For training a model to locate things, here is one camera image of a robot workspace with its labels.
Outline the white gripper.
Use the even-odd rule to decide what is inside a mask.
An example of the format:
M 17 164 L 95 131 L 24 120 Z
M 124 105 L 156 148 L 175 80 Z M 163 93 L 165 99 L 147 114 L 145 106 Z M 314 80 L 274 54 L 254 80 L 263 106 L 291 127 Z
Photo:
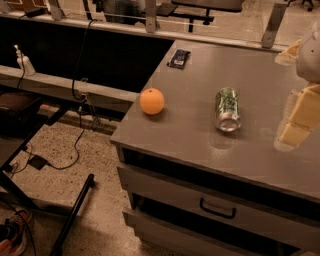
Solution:
M 311 25 L 302 40 L 279 53 L 275 62 L 284 66 L 296 63 L 298 76 L 311 82 L 301 91 L 292 90 L 283 110 L 274 147 L 288 152 L 299 147 L 320 124 L 320 20 Z

